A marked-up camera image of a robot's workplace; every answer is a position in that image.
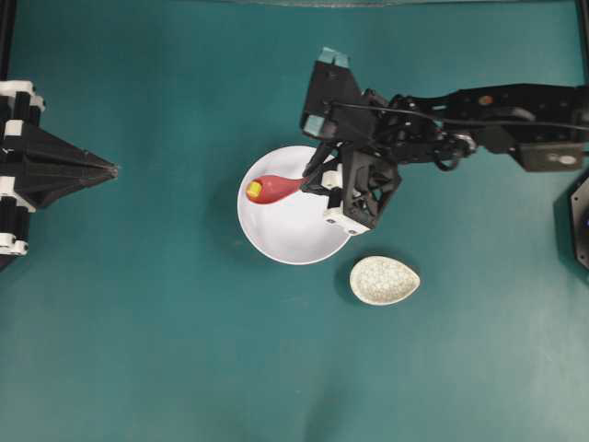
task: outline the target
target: table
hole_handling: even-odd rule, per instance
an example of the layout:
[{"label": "table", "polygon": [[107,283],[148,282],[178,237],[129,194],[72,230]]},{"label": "table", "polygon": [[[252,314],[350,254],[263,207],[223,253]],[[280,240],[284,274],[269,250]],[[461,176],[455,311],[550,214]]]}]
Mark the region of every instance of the table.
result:
[{"label": "table", "polygon": [[[410,166],[379,228],[328,261],[248,244],[240,178],[309,143],[297,124],[324,45],[389,96],[583,82],[571,1],[20,2],[10,77],[47,99],[41,127],[121,173],[35,215],[29,256],[2,273],[3,440],[589,437],[576,175],[486,152],[451,174]],[[348,274],[373,254],[415,267],[420,290],[357,302]]]}]

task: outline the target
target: cable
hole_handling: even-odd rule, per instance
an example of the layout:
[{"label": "cable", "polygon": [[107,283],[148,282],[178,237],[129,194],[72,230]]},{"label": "cable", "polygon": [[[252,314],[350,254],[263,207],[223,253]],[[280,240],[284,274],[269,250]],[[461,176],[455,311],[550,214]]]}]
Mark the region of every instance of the cable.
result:
[{"label": "cable", "polygon": [[517,121],[513,121],[513,120],[489,120],[489,121],[457,120],[454,118],[438,117],[437,115],[433,115],[431,113],[419,112],[418,110],[391,109],[391,108],[383,108],[380,106],[366,106],[364,104],[339,103],[338,101],[333,101],[331,103],[331,105],[339,106],[341,108],[363,109],[365,111],[404,113],[406,115],[414,115],[416,117],[426,118],[426,119],[432,120],[434,122],[445,122],[446,124],[457,124],[457,125],[463,125],[463,126],[550,126],[550,127],[560,127],[562,129],[575,129],[578,131],[588,131],[589,132],[589,126],[581,126],[578,124],[568,124],[565,122],[517,122]]}]

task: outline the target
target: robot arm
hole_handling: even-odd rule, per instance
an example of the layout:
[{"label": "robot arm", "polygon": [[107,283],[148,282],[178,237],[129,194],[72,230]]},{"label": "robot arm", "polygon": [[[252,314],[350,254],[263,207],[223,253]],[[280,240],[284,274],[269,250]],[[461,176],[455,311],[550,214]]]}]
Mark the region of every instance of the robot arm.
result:
[{"label": "robot arm", "polygon": [[575,170],[588,123],[588,87],[519,84],[387,101],[362,92],[348,57],[326,48],[301,118],[304,134],[321,142],[301,190],[328,196],[326,221],[358,235],[376,227],[400,185],[401,165],[432,162],[450,171],[484,146],[526,171]]}]

